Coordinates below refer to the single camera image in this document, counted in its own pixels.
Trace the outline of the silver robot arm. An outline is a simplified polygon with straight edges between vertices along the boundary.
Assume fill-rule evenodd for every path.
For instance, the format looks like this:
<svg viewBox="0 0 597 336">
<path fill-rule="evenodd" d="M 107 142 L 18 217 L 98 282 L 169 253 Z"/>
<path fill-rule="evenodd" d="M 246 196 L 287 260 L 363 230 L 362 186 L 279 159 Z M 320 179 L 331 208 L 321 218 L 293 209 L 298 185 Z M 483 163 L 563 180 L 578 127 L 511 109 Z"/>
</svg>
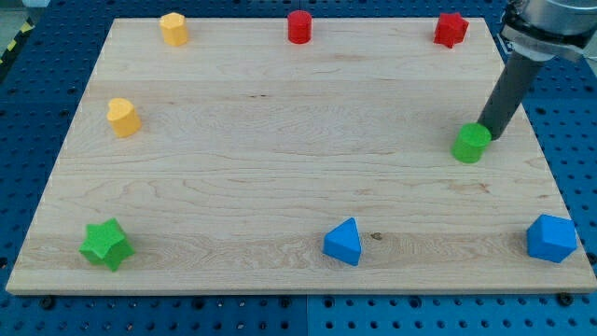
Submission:
<svg viewBox="0 0 597 336">
<path fill-rule="evenodd" d="M 502 23 L 501 36 L 520 55 L 576 62 L 596 32 L 596 0 L 511 0 Z"/>
</svg>

